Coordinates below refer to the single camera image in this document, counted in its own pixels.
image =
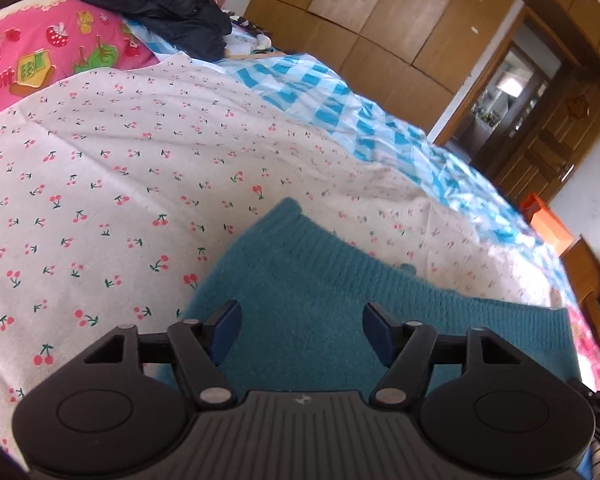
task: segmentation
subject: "pink pillowcase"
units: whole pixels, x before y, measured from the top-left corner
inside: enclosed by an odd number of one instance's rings
[[[0,111],[78,72],[158,62],[113,12],[80,0],[30,1],[0,19]]]

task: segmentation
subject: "cherry print bedsheet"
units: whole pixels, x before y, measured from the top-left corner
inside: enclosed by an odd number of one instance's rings
[[[391,265],[472,296],[560,307],[515,252],[392,168],[350,156],[176,54],[88,70],[0,113],[0,442],[14,406],[112,327],[175,322],[284,197]]]
[[[0,111],[74,73],[155,63],[121,16],[80,0],[23,0],[0,10]]]

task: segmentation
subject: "doorway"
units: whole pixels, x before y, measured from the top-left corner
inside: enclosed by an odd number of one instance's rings
[[[512,144],[566,56],[526,23],[516,29],[482,89],[468,104],[446,148],[483,174]]]
[[[524,7],[436,139],[511,203],[549,202],[600,136],[600,58],[579,30],[563,33]]]

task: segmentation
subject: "knit sweater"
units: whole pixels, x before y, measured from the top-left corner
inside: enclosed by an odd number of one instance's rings
[[[562,380],[579,378],[568,313],[467,298],[394,269],[331,235],[280,202],[229,248],[200,286],[186,317],[206,319],[227,300],[242,305],[242,330],[221,365],[247,390],[372,391],[386,369],[362,329],[368,301],[396,320],[439,333],[491,328]],[[458,376],[438,366],[431,387]]]

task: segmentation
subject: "white bedsheet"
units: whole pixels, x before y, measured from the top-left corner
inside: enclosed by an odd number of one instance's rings
[[[0,114],[0,442],[14,406],[121,323],[176,321],[232,240],[280,199],[382,261],[464,294],[560,306],[400,173],[177,54],[73,76]]]

